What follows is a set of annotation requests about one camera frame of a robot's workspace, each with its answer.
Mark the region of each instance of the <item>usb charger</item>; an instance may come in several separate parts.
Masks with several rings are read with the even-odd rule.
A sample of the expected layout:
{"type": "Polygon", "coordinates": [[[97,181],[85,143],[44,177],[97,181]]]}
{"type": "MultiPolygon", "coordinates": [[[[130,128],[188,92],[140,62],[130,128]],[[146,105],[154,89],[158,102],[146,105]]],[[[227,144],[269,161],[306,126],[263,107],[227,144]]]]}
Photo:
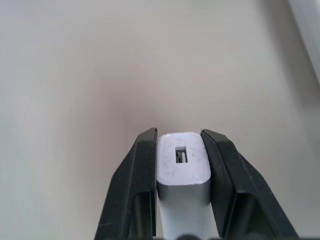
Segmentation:
{"type": "Polygon", "coordinates": [[[194,132],[165,134],[158,140],[156,154],[164,238],[209,238],[211,171],[201,136],[194,132]]]}

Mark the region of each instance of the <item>white background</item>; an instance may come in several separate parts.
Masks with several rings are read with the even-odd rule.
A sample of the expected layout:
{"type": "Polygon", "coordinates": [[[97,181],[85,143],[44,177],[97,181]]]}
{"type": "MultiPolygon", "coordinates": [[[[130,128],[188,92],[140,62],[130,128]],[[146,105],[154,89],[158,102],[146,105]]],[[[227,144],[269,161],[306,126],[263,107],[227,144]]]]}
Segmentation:
{"type": "Polygon", "coordinates": [[[149,127],[227,135],[320,236],[320,88],[286,1],[4,0],[0,32],[0,239],[93,239],[149,127]]]}

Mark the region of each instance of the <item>clamp jaw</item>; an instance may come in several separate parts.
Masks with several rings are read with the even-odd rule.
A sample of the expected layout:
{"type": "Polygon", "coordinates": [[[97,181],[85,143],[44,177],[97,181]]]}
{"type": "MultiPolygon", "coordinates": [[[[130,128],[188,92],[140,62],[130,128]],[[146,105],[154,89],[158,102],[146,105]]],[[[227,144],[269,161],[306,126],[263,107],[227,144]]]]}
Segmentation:
{"type": "MultiPolygon", "coordinates": [[[[210,202],[219,236],[298,239],[262,175],[232,141],[207,129],[200,135],[210,163],[210,202]]],[[[156,235],[157,137],[156,128],[138,135],[113,174],[95,240],[156,235]]]]}

